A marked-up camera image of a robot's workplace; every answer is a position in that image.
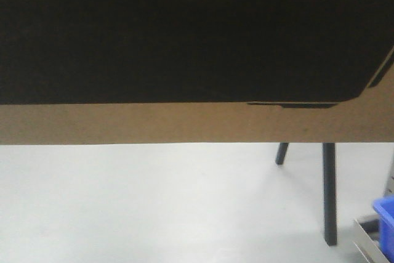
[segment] cardboard box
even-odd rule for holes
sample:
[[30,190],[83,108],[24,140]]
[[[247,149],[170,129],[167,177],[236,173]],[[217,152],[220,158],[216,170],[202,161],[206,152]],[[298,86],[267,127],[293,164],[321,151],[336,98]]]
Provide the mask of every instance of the cardboard box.
[[391,142],[392,0],[0,0],[0,144]]

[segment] blue plastic bin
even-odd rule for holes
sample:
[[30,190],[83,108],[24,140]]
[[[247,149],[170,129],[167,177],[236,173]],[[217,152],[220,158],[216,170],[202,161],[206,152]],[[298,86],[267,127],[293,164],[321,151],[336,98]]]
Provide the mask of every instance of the blue plastic bin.
[[380,216],[380,250],[390,262],[394,262],[394,195],[375,200],[373,207]]

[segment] chair leg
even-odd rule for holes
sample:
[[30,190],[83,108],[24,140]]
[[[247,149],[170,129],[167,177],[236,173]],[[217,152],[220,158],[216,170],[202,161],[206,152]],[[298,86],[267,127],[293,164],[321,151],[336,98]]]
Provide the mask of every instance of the chair leg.
[[336,150],[335,143],[323,143],[324,239],[337,244]]
[[276,154],[276,164],[283,164],[286,157],[287,148],[289,143],[280,143],[278,153]]

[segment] gray floor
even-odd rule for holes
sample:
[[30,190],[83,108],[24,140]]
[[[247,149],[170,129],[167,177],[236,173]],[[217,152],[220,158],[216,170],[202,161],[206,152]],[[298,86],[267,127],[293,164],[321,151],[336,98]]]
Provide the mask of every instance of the gray floor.
[[394,144],[338,144],[339,245],[322,235],[321,145],[0,146],[0,262],[364,262]]

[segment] brown cardboard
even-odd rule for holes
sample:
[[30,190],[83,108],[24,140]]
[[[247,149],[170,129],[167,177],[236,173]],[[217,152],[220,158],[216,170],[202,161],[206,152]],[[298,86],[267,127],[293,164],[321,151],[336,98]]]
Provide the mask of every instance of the brown cardboard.
[[0,105],[0,144],[392,142],[394,68],[328,109],[245,103]]

